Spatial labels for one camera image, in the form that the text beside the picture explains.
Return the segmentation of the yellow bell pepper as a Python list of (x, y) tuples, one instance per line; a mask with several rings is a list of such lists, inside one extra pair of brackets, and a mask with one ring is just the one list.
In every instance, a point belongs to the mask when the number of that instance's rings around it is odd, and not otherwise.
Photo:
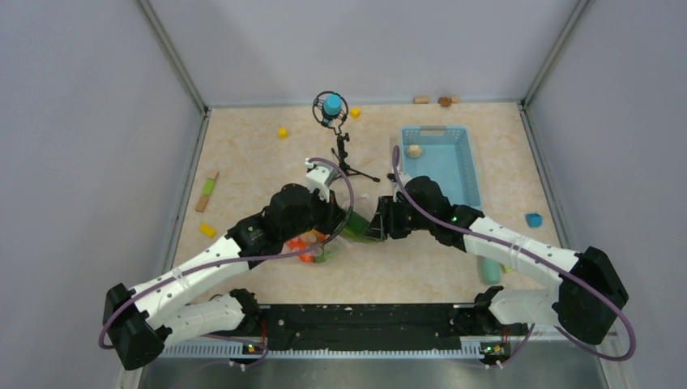
[(317, 230), (310, 230), (303, 234), (303, 239), (308, 243), (319, 243), (326, 240), (327, 235), (320, 233)]

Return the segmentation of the smooth orange carrot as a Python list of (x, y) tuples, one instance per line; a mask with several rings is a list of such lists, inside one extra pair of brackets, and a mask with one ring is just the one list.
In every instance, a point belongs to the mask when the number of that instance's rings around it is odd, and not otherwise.
[(291, 252), (299, 252), (297, 256), (303, 263), (315, 263), (322, 255), (321, 248), (314, 248), (309, 242), (297, 237), (286, 242)]

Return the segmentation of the dark green cucumber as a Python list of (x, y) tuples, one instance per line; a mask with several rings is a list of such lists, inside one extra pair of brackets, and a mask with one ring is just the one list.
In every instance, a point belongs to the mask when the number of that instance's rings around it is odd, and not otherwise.
[(353, 212), (340, 236), (347, 241), (357, 243), (377, 243), (382, 239), (374, 233), (368, 233), (370, 221), (357, 212)]

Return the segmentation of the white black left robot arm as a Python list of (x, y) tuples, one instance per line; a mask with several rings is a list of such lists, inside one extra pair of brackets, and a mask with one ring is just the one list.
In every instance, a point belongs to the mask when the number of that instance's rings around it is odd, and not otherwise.
[(216, 331), (255, 332), (260, 322), (254, 295), (232, 291), (216, 302), (195, 304), (208, 289), (265, 261), (284, 259), (284, 244), (311, 229), (336, 237), (352, 215), (329, 187), (287, 184), (258, 213), (239, 220), (179, 267), (105, 294), (99, 346), (112, 349), (125, 370), (153, 362), (166, 347)]

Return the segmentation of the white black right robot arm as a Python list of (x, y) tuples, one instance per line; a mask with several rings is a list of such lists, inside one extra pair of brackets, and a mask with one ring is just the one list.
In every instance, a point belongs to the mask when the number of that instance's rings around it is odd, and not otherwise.
[(539, 242), (508, 229), (481, 210), (452, 204), (426, 176), (411, 179), (395, 194), (382, 196), (365, 236), (402, 239), (427, 231), (440, 244), (498, 263), (525, 275), (538, 289), (492, 287), (479, 295), (476, 326), (486, 334), (506, 324), (556, 326), (584, 344), (601, 344), (616, 322), (634, 335), (622, 310), (629, 295), (607, 254), (593, 246), (583, 252)]

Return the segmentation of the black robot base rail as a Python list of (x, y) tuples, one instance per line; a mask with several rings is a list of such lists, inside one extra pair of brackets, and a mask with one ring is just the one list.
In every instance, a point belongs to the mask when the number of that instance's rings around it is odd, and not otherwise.
[(473, 305), (274, 304), (261, 308), (250, 328), (212, 336), (264, 340), (272, 352), (406, 352), (459, 350), (470, 337), (511, 340), (528, 331), (526, 324), (503, 325)]

